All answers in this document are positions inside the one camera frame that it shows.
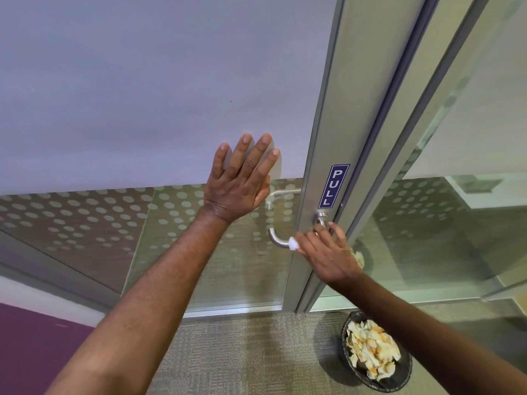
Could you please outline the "person's right hand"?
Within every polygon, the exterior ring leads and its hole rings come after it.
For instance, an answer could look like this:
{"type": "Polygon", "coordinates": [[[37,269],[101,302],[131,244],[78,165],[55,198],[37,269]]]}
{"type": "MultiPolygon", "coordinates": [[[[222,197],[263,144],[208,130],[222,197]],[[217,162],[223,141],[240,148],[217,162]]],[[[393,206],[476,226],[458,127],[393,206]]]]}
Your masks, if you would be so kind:
{"type": "Polygon", "coordinates": [[[350,247],[348,251],[300,253],[318,278],[340,294],[344,294],[354,281],[365,277],[350,247]]]}

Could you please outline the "person's left hand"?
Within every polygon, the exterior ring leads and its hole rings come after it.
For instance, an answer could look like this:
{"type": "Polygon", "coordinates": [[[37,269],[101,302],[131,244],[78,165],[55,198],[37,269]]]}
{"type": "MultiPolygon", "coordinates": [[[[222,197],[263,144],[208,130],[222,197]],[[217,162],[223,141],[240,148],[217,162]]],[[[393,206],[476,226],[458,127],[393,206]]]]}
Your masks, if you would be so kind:
{"type": "Polygon", "coordinates": [[[252,150],[252,135],[243,134],[233,151],[229,147],[223,175],[212,177],[211,170],[200,212],[231,224],[253,211],[256,191],[264,179],[270,179],[269,174],[280,158],[280,150],[271,147],[272,141],[252,173],[246,173],[246,158],[252,150]]]}

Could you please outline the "frosted glass door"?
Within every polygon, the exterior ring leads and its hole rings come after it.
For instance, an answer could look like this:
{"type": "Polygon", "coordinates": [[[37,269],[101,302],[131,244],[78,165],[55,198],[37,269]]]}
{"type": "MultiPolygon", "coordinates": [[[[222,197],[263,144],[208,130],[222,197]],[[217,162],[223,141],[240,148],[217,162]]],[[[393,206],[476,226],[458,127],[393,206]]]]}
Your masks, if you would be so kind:
{"type": "MultiPolygon", "coordinates": [[[[301,188],[337,0],[0,0],[0,303],[94,325],[203,204],[217,147],[264,133],[301,188]]],[[[274,245],[300,195],[222,237],[189,316],[297,311],[274,245]]]]}

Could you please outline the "person's left forearm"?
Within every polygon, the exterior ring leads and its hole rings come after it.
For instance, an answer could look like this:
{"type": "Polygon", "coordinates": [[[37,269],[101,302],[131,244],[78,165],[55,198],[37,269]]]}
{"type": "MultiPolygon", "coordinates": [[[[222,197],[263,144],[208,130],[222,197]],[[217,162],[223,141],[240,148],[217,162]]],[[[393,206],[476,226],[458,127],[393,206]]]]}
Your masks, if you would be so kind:
{"type": "Polygon", "coordinates": [[[146,395],[230,222],[205,204],[76,350],[44,395],[146,395]]]}

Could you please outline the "person's right forearm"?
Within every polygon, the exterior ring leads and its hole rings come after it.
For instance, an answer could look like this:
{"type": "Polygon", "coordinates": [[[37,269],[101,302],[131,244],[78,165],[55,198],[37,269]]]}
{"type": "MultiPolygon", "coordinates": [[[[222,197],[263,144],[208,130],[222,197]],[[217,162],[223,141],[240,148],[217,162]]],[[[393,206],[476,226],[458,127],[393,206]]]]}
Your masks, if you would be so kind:
{"type": "Polygon", "coordinates": [[[362,272],[324,278],[397,339],[450,395],[527,395],[527,375],[362,272]]]}

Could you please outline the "blue door sign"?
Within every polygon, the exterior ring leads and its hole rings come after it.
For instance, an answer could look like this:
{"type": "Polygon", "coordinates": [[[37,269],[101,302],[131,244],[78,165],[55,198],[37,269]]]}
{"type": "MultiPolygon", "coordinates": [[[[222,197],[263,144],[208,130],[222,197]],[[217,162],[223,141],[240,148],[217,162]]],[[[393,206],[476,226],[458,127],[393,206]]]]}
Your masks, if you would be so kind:
{"type": "Polygon", "coordinates": [[[335,164],[331,166],[318,209],[333,208],[349,167],[350,164],[335,164]]]}

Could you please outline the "black mesh waste bin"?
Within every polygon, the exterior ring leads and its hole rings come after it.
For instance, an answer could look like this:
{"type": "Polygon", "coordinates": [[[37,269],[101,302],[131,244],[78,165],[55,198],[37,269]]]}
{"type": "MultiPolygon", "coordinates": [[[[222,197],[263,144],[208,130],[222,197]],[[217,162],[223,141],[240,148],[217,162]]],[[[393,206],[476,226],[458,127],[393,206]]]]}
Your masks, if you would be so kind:
{"type": "Polygon", "coordinates": [[[411,374],[412,374],[412,368],[413,368],[413,361],[412,356],[404,349],[402,346],[397,342],[396,344],[399,346],[400,352],[401,352],[401,360],[396,363],[396,371],[395,374],[391,378],[383,379],[380,381],[374,381],[372,379],[369,379],[366,376],[366,372],[361,368],[353,368],[351,366],[351,363],[348,361],[349,353],[345,349],[345,339],[346,339],[346,333],[345,329],[348,323],[351,321],[354,322],[361,322],[370,320],[366,314],[362,311],[356,310],[349,313],[340,334],[340,358],[343,362],[343,364],[346,366],[348,370],[352,372],[352,374],[359,380],[360,383],[364,384],[366,387],[380,392],[380,393],[392,393],[397,392],[401,390],[410,380],[411,374]]]}

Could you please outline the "grey metal door frame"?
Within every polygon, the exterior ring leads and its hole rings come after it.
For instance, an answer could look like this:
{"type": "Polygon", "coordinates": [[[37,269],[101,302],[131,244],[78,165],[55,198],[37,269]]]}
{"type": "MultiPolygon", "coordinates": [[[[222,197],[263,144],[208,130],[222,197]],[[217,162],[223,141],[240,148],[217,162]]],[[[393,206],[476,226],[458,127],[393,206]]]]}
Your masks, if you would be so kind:
{"type": "Polygon", "coordinates": [[[484,285],[405,284],[380,219],[388,191],[431,212],[431,191],[390,188],[478,46],[463,45],[490,0],[337,0],[309,145],[298,229],[326,212],[359,249],[365,270],[411,303],[480,297],[484,285]],[[333,208],[318,209],[332,165],[350,164],[333,208]]]}

